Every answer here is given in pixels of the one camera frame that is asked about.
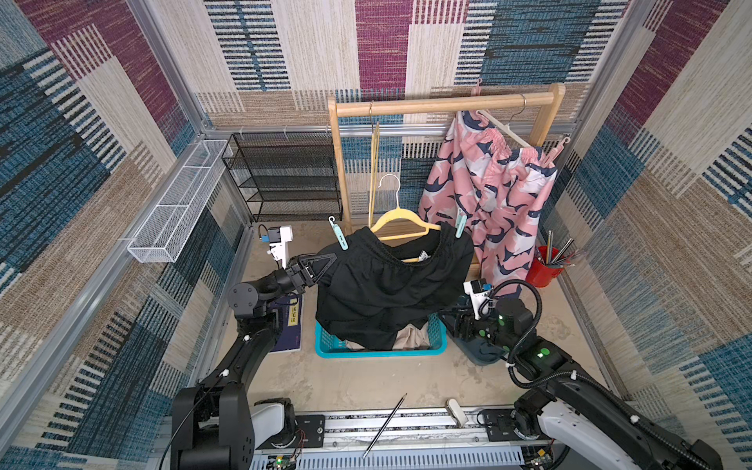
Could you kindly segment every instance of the black wire shelf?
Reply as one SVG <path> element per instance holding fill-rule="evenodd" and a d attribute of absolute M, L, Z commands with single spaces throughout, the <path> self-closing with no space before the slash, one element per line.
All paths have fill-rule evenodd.
<path fill-rule="evenodd" d="M 255 222 L 342 219 L 330 134 L 236 133 L 229 145 L 223 161 Z"/>

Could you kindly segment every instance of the wire hanger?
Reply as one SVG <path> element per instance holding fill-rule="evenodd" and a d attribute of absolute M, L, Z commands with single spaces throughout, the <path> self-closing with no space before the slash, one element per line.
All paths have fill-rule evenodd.
<path fill-rule="evenodd" d="M 420 217 L 418 217 L 418 214 L 415 214 L 413 211 L 409 211 L 408 209 L 403 209 L 399 207 L 399 189 L 402 187 L 402 185 L 399 182 L 399 177 L 396 174 L 387 173 L 384 176 L 381 177 L 381 179 L 378 181 L 378 187 L 381 187 L 381 181 L 384 180 L 387 176 L 393 176 L 397 178 L 397 208 L 392 209 L 391 211 L 386 212 L 383 216 L 379 218 L 379 220 L 376 221 L 376 224 L 374 224 L 373 227 L 371 227 L 371 231 L 373 233 L 376 233 L 379 229 L 384 227 L 389 222 L 392 222 L 394 220 L 409 220 L 410 222 L 414 223 L 417 226 L 423 227 L 425 230 L 422 232 L 415 232 L 415 233 L 405 233 L 402 235 L 388 235 L 384 237 L 379 237 L 378 239 L 381 241 L 387 241 L 387 240 L 399 240 L 400 238 L 412 238 L 412 237 L 420 237 L 428 233 L 429 230 L 441 230 L 441 227 L 436 225 L 435 223 L 428 223 L 422 220 Z"/>
<path fill-rule="evenodd" d="M 509 118 L 510 124 L 512 122 L 512 118 L 514 118 L 518 114 L 521 114 L 523 111 L 525 111 L 525 108 L 527 108 L 527 97 L 525 97 L 524 93 L 520 93 L 520 96 L 522 96 L 522 100 L 523 100 L 522 109 L 520 109 L 518 112 L 511 115 L 511 117 Z M 532 147 L 532 145 L 528 144 L 525 141 L 525 139 L 521 138 L 519 135 L 513 132 L 509 128 L 509 124 L 502 124 L 501 121 L 496 119 L 494 116 L 491 115 L 491 113 L 489 113 L 488 111 L 484 109 L 478 110 L 478 113 L 485 116 L 494 126 L 496 126 L 497 129 L 500 129 L 501 131 L 503 131 L 506 135 L 514 139 L 514 141 L 516 141 L 519 145 L 523 147 Z"/>

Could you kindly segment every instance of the striped wall panel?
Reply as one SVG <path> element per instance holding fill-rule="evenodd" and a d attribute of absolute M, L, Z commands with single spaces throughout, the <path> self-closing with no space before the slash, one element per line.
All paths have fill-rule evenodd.
<path fill-rule="evenodd" d="M 228 197 L 220 190 L 204 210 L 183 262 L 129 266 L 0 468 L 61 453 L 111 468 L 146 462 L 202 348 L 243 230 L 229 206 L 217 207 Z"/>
<path fill-rule="evenodd" d="M 238 91 L 290 89 L 271 2 L 204 4 Z"/>
<path fill-rule="evenodd" d="M 565 282 L 619 391 L 724 468 L 752 462 L 750 14 L 656 2 L 650 44 L 541 215 L 587 251 Z"/>

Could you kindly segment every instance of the white wire basket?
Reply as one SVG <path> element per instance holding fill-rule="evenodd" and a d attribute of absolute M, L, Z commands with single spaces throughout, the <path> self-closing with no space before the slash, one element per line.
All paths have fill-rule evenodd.
<path fill-rule="evenodd" d="M 202 141 L 193 149 L 165 195 L 138 229 L 128 251 L 139 262 L 175 262 L 199 221 L 209 196 L 232 156 L 227 141 Z"/>

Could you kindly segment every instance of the wooden clothes rack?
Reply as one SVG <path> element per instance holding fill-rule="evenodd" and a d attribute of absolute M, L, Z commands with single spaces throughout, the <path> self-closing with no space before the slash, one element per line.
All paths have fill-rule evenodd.
<path fill-rule="evenodd" d="M 352 233 L 350 195 L 347 193 L 347 180 L 344 173 L 342 140 L 339 134 L 340 117 L 386 116 L 392 114 L 437 113 L 447 111 L 476 111 L 479 109 L 507 109 L 540 106 L 532 126 L 528 142 L 532 146 L 542 145 L 548 136 L 559 106 L 564 99 L 566 87 L 563 83 L 552 83 L 547 92 L 520 93 L 511 95 L 468 96 L 461 98 L 408 99 L 392 102 L 337 103 L 329 97 L 329 123 L 332 126 L 332 144 L 337 161 L 339 189 L 342 194 L 342 222 L 344 233 Z"/>

